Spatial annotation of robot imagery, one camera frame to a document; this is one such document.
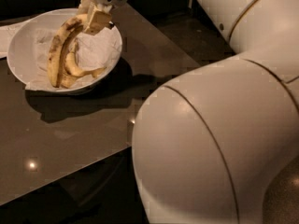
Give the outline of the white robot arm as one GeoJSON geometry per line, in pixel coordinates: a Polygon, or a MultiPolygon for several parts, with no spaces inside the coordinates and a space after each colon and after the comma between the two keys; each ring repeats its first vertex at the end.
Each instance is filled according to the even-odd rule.
{"type": "Polygon", "coordinates": [[[299,224],[299,0],[197,0],[233,56],[140,107],[149,224],[299,224]]]}

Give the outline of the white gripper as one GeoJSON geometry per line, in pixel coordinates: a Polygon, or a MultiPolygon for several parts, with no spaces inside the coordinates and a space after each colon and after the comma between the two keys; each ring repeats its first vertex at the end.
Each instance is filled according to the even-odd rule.
{"type": "Polygon", "coordinates": [[[128,0],[80,0],[77,14],[87,14],[87,20],[83,25],[83,32],[88,35],[96,35],[104,28],[109,28],[112,21],[110,10],[113,7],[121,7],[128,0]]]}

